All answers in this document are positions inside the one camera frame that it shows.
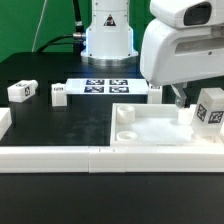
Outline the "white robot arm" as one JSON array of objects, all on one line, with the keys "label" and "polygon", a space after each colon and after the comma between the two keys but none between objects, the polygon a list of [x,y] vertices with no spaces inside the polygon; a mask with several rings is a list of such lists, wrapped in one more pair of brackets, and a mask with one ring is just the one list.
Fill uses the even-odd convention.
[{"label": "white robot arm", "polygon": [[139,52],[129,26],[130,0],[92,0],[92,22],[81,58],[101,66],[140,58],[140,72],[154,86],[171,85],[186,105],[190,81],[224,75],[224,0],[150,0],[155,18]]}]

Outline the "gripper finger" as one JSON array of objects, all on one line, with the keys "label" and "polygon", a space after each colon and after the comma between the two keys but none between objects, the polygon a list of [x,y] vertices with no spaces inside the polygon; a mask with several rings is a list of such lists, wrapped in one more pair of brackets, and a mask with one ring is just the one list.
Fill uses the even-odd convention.
[{"label": "gripper finger", "polygon": [[187,96],[185,93],[185,88],[187,87],[186,83],[177,83],[171,85],[175,93],[175,104],[178,108],[185,108],[185,103]]}]

